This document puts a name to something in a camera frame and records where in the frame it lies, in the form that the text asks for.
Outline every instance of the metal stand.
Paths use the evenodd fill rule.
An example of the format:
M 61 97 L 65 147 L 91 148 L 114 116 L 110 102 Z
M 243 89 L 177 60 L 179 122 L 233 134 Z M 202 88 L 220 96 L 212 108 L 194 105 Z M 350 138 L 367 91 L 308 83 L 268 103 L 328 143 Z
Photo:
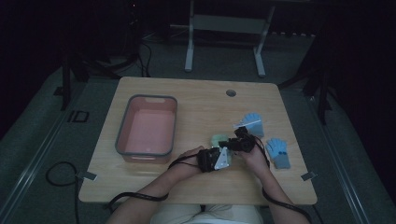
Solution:
M 186 72 L 192 71 L 192 59 L 194 54 L 194 30 L 257 34 L 260 35 L 261 38 L 259 44 L 253 48 L 253 53 L 258 75 L 259 77 L 264 77 L 265 70 L 262 64 L 262 46 L 264 45 L 265 37 L 268 35 L 268 29 L 274 15 L 274 11 L 275 7 L 270 7 L 266 20 L 200 15 L 194 14 L 194 0 L 190 0 L 189 45 L 187 46 L 187 56 L 184 70 Z

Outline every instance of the pink plastic bin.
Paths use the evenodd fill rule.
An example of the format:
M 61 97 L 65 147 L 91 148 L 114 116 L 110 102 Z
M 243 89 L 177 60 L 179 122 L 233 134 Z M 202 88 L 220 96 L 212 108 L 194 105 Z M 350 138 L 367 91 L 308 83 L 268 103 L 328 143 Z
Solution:
M 176 113 L 177 100 L 172 96 L 134 95 L 125 110 L 116 150 L 126 161 L 169 162 Z

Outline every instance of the hand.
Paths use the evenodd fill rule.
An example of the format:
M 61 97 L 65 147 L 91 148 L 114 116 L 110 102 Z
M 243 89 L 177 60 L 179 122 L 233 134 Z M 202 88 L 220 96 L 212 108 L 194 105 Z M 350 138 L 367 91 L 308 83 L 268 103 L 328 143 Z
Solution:
M 244 159 L 247 167 L 258 178 L 265 174 L 265 172 L 269 171 L 267 162 L 258 146 L 255 146 L 250 152 L 240 151 L 237 155 Z
M 197 154 L 200 150 L 205 149 L 204 147 L 200 146 L 192 150 L 188 150 L 182 153 L 180 157 L 190 156 Z M 188 158 L 183 163 L 177 163 L 172 166 L 167 172 L 172 173 L 172 175 L 177 178 L 178 181 L 187 179 L 193 175 L 197 175 L 201 173 L 201 170 L 198 168 L 198 161 L 196 157 Z

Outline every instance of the person's right hand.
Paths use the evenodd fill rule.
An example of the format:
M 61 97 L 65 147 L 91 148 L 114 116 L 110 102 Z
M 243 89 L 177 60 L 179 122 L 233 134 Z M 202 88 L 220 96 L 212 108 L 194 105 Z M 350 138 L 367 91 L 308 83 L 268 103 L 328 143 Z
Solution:
M 258 146 L 255 146 L 250 152 L 240 151 L 237 155 L 244 159 L 247 167 L 255 176 L 260 177 L 269 171 L 267 162 Z

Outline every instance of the light blue item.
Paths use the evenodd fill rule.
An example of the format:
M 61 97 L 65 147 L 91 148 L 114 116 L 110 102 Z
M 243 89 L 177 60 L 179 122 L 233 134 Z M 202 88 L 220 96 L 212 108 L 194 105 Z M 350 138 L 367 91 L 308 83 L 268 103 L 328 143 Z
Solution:
M 244 126 L 247 128 L 248 133 L 264 137 L 264 129 L 262 128 L 262 117 L 258 113 L 246 114 L 242 119 Z
M 267 141 L 265 148 L 268 151 L 271 161 L 274 162 L 276 169 L 290 168 L 289 156 L 285 141 L 279 138 L 271 138 Z

